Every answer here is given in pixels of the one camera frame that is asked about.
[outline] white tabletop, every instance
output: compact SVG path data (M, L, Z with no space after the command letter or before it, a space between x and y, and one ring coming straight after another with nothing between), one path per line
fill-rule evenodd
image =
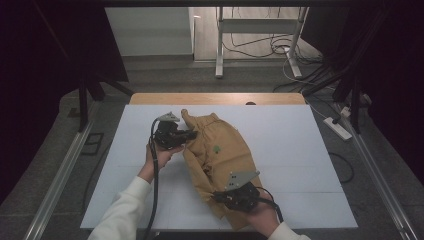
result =
M279 204L285 222L299 228L357 227L346 196L307 105L128 105L122 115L81 228L94 228L114 196L140 170L153 120L181 109L193 116L214 112L236 127L249 146L262 184ZM181 118L179 129L187 129ZM153 192L139 224L147 226ZM229 231L191 184L182 154L160 172L156 231Z

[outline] black curtain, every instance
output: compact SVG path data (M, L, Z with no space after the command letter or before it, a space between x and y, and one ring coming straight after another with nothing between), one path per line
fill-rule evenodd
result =
M101 6L37 4L55 37L31 0L0 1L0 202L31 163L61 97L78 88L81 75L91 82L99 76L128 80Z
M359 68L369 114L424 184L424 27L417 1L395 1Z

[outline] hand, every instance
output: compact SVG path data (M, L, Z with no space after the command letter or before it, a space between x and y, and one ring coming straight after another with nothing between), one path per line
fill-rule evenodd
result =
M172 155L174 153L180 152L184 149L184 146L175 147L173 149L167 150L163 149L157 144L156 147L156 155L158 159L158 167L159 170L165 167L165 165L168 163L169 160L171 160ZM151 183L154 178L154 166L153 166L153 156L152 152L150 151L149 144L146 145L146 162L144 163L144 166L141 168L140 172L138 173L138 176L144 180L146 180L148 183Z
M261 198L272 200L271 196L263 191L260 193ZM256 229L259 233L269 238L271 234L280 225L277 219L277 213L275 209L266 204L259 202L250 213L247 214L247 221Z

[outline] black device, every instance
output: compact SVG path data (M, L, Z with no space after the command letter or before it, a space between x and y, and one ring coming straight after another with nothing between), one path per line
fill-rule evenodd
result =
M256 200L258 197L258 189L253 183L248 182L238 189L214 192L212 199L216 202L224 203L228 209L248 213L258 205Z
M225 191L216 191L211 198L217 203L223 203L230 210L245 213L251 212L259 202L263 202L272 206L277 212L280 222L284 222L280 207L274 202L272 195L266 189L260 188L266 191L272 200L261 198L258 190L259 187L253 185L250 181L258 175L259 171L230 172L227 186L224 188Z
M159 121L158 128L153 132L156 123ZM165 115L162 115L156 118L150 129L150 138L149 138L149 147L153 157L153 167L154 167L154 189L153 189L153 207L152 214L150 216L149 223L144 232L143 239L147 240L150 234L150 230L153 225L153 221L156 215L156 209L158 204L158 195L159 195L159 166L158 166L158 157L156 153L156 144L165 148L172 149L174 147L181 146L187 140L195 139L197 136L197 131L191 130L178 130L178 124L180 119L176 117L172 112L169 112Z
M188 140L193 140L197 136L196 131L178 130L175 122L160 121L154 134L155 142L165 148L172 149L181 146Z

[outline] person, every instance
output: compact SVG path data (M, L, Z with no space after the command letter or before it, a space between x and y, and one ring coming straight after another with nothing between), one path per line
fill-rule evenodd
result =
M171 150L156 147L159 170L163 168L174 153L184 149L183 146ZM118 193L114 202L104 214L100 223L88 237L89 240L135 240L137 225L145 208L145 200L151 190L154 178L153 157L146 145L146 161L138 175L129 186ZM261 192L261 197L270 196ZM246 218L251 226L269 240L309 240L305 235L293 232L285 222L279 223L275 209L265 203L259 203Z

